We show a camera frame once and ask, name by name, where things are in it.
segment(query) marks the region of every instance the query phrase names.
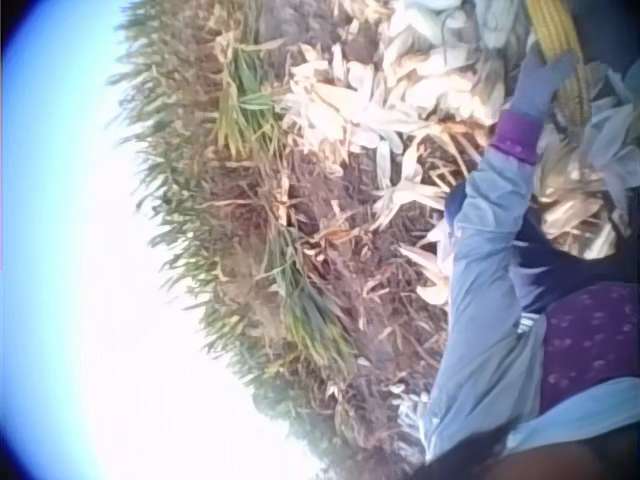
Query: pile of corn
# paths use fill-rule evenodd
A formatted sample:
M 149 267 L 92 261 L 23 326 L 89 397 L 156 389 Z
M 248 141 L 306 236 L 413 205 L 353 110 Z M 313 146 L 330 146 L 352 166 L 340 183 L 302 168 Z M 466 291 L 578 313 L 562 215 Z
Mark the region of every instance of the pile of corn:
M 537 195 L 543 227 L 561 246 L 588 257 L 610 253 L 613 229 L 601 196 L 608 190 L 624 224 L 624 189 L 640 183 L 637 135 L 626 135 L 634 116 L 632 102 L 614 72 L 604 65 L 585 65 L 571 14 L 564 0 L 406 0 L 375 19 L 378 49 L 369 64 L 346 61 L 343 45 L 362 27 L 358 19 L 330 52 L 301 45 L 306 63 L 291 68 L 290 92 L 281 107 L 284 124 L 306 149 L 322 153 L 331 174 L 353 153 L 376 159 L 380 199 L 372 205 L 371 229 L 384 228 L 407 202 L 442 210 L 451 181 L 425 174 L 421 142 L 431 137 L 449 150 L 458 167 L 467 167 L 456 149 L 479 160 L 465 137 L 447 121 L 467 122 L 481 135 L 509 105 L 517 67 L 536 40 L 548 61 L 571 48 L 579 62 L 574 76 L 557 94 L 554 111 L 540 142 Z M 608 95 L 603 86 L 613 85 Z M 392 184 L 392 164 L 401 164 Z M 399 251 L 418 262 L 428 282 L 419 293 L 432 304 L 446 303 L 450 259 L 420 246 L 446 235 L 432 233 L 417 246 Z

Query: bright sky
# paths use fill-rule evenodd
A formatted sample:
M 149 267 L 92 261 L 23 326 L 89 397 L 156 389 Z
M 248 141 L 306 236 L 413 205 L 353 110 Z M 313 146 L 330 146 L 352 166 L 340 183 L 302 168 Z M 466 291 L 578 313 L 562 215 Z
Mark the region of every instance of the bright sky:
M 3 433 L 42 480 L 308 478 L 158 290 L 133 151 L 105 130 L 125 3 L 42 2 L 3 59 Z

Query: corn cob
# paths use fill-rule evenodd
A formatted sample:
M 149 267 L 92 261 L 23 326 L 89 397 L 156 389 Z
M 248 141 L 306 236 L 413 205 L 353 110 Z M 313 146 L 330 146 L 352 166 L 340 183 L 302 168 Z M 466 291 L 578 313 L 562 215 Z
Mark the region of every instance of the corn cob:
M 570 48 L 578 56 L 576 72 L 560 88 L 557 100 L 570 131 L 580 132 L 591 117 L 589 80 L 566 0 L 527 0 L 527 9 L 547 62 Z

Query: jacket sleeve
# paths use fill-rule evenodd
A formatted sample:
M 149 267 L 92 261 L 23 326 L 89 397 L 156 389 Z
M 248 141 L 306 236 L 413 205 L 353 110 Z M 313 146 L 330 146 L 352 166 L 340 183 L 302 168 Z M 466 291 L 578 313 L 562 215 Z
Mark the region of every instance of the jacket sleeve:
M 438 379 L 478 355 L 516 341 L 520 302 L 509 276 L 511 245 L 533 190 L 542 125 L 507 112 L 492 146 L 467 180 L 455 225 L 449 338 Z
M 420 415 L 428 460 L 468 435 L 537 413 L 545 323 L 518 333 L 521 308 L 509 266 L 533 190 L 541 128 L 531 118 L 503 114 L 467 180 L 454 222 L 447 348 Z

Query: dark hair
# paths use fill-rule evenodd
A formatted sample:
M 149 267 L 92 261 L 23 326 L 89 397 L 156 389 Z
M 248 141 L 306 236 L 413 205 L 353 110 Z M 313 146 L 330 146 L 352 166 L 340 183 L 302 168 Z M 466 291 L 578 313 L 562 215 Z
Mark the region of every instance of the dark hair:
M 507 436 L 515 425 L 515 421 L 508 421 L 461 440 L 436 459 L 418 467 L 406 480 L 480 479 L 504 451 Z

